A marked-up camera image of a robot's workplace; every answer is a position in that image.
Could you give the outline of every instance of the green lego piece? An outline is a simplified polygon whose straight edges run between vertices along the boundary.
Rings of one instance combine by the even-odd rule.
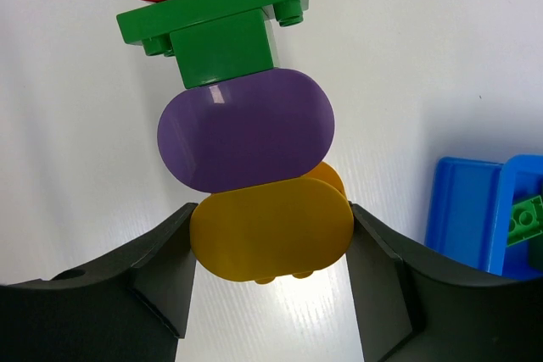
[[[543,233],[543,200],[541,195],[512,206],[507,246],[523,242]]]
[[[309,0],[166,0],[117,15],[127,44],[142,44],[147,55],[171,55],[169,35],[233,14],[263,8],[268,19],[279,25],[302,21]]]
[[[187,89],[276,66],[270,22],[261,8],[170,34]]]

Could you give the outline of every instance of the white surface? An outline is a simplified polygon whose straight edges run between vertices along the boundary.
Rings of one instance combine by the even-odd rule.
[[[202,195],[161,163],[173,58],[123,44],[136,0],[0,0],[0,281],[49,278]],[[423,239],[436,159],[543,153],[541,0],[311,0],[276,30],[327,91],[327,161],[349,197]],[[178,360],[360,361],[344,259],[305,281],[232,284],[198,266]]]

